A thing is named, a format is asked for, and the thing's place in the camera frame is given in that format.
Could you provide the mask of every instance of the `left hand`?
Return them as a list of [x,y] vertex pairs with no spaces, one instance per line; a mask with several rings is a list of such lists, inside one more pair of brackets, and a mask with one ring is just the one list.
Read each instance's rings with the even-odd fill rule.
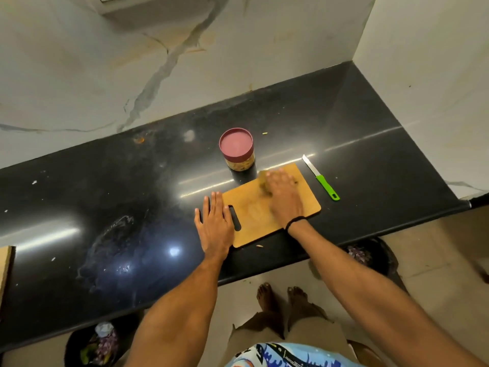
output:
[[194,222],[205,257],[224,261],[234,241],[234,224],[229,206],[224,206],[222,193],[211,193],[210,209],[208,197],[204,197],[202,218],[203,223],[200,222],[199,209],[195,209]]

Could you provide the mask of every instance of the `knife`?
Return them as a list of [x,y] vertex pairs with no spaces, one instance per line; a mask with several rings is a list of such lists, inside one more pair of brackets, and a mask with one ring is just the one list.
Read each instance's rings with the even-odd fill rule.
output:
[[313,172],[313,174],[316,176],[316,179],[318,182],[321,183],[323,188],[327,191],[327,193],[330,195],[331,199],[333,201],[338,201],[339,197],[338,194],[334,191],[334,189],[331,187],[331,185],[328,184],[324,176],[321,175],[319,171],[314,167],[314,165],[309,161],[309,159],[306,157],[304,154],[302,156],[303,161],[306,163],[306,165],[310,168],[310,170]]

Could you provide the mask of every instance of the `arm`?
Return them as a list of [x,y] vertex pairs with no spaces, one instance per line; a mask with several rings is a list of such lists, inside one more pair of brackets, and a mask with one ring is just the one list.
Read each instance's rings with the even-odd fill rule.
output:
[[223,197],[204,199],[195,224],[205,258],[190,276],[162,296],[144,316],[132,342],[127,367],[196,367],[204,352],[216,305],[221,265],[233,243],[234,225]]
[[[285,227],[303,214],[302,202],[293,181],[283,171],[269,173],[267,181],[272,212]],[[289,234],[309,254],[324,283],[348,314],[397,365],[485,366],[391,280],[359,264],[306,220],[292,223]]]

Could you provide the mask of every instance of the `white marble wall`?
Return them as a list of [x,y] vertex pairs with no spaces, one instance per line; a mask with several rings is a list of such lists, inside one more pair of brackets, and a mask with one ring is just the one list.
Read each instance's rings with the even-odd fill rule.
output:
[[458,197],[489,192],[489,0],[377,0],[354,62]]
[[0,0],[0,168],[351,60],[374,0]]

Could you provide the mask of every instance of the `forearm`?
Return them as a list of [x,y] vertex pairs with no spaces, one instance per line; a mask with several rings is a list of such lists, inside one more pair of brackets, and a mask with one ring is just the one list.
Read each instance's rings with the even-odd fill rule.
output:
[[134,337],[127,366],[198,364],[216,305],[221,264],[218,259],[204,259],[151,307]]
[[294,223],[289,232],[351,317],[399,366],[484,365],[392,281],[359,264],[307,221]]

